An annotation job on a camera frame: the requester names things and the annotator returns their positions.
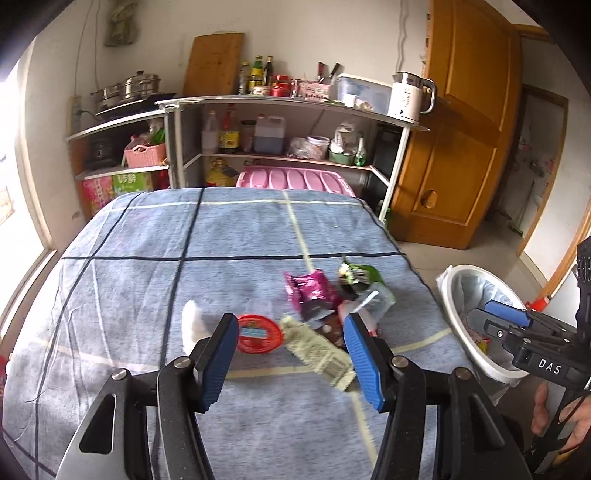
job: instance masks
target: human hand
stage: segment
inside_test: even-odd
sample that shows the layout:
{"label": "human hand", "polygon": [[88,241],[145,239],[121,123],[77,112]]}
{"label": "human hand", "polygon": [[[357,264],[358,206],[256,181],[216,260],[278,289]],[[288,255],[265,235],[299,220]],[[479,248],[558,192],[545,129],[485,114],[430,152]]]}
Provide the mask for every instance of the human hand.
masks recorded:
{"label": "human hand", "polygon": [[[542,382],[535,391],[534,397],[534,417],[531,420],[531,431],[536,435],[542,435],[544,429],[550,424],[550,414],[546,409],[546,401],[548,400],[548,382]],[[572,401],[562,412],[560,412],[560,421],[570,415],[576,408],[580,398]],[[575,447],[578,447],[584,440],[589,428],[591,427],[591,397],[585,398],[580,407],[569,419],[569,423],[576,422],[573,433],[570,434],[566,444],[560,449],[560,453],[568,452]]]}

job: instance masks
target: red lid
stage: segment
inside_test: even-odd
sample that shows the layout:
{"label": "red lid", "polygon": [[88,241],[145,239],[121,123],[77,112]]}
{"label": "red lid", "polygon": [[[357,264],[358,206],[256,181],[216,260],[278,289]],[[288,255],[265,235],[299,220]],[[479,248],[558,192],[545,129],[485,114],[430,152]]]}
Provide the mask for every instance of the red lid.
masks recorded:
{"label": "red lid", "polygon": [[238,349],[243,353],[268,353],[283,343],[283,333],[273,320],[262,315],[238,317]]}

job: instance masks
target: door panel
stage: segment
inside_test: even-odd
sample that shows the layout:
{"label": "door panel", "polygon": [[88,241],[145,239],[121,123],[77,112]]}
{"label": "door panel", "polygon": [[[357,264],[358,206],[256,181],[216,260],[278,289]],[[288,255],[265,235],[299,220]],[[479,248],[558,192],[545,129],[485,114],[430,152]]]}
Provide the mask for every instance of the door panel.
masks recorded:
{"label": "door panel", "polygon": [[492,200],[515,125],[521,41],[485,0],[431,0],[426,77],[442,97],[413,133],[389,228],[402,241],[466,248]]}

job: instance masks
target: blue gripper pad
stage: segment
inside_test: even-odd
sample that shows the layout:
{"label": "blue gripper pad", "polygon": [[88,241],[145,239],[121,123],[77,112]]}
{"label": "blue gripper pad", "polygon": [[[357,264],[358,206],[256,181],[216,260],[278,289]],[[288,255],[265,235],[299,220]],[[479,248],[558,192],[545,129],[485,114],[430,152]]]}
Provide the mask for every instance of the blue gripper pad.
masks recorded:
{"label": "blue gripper pad", "polygon": [[530,320],[525,310],[516,309],[496,300],[489,300],[484,305],[484,311],[492,313],[518,327],[529,327]]}
{"label": "blue gripper pad", "polygon": [[389,367],[379,353],[359,314],[351,313],[345,317],[343,337],[355,367],[363,396],[373,405],[375,410],[381,412],[386,402],[382,392],[382,382],[384,373],[388,371]]}
{"label": "blue gripper pad", "polygon": [[206,362],[203,368],[203,394],[201,398],[203,411],[208,411],[209,407],[217,402],[220,396],[238,344],[238,334],[238,319],[230,313],[224,314],[209,339],[202,356],[197,361],[197,368],[202,365],[202,359]]}

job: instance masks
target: kettle handle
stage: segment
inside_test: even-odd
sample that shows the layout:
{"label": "kettle handle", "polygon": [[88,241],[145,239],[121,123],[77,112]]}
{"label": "kettle handle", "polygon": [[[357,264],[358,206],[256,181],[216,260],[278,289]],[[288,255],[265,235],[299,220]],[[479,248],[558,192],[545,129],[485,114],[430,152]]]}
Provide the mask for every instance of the kettle handle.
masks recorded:
{"label": "kettle handle", "polygon": [[421,113],[431,113],[435,107],[435,99],[437,98],[437,85],[435,85],[435,82],[432,80],[421,79],[421,87],[428,87],[431,89],[431,103],[429,104],[429,108],[427,108],[427,110],[422,110]]}

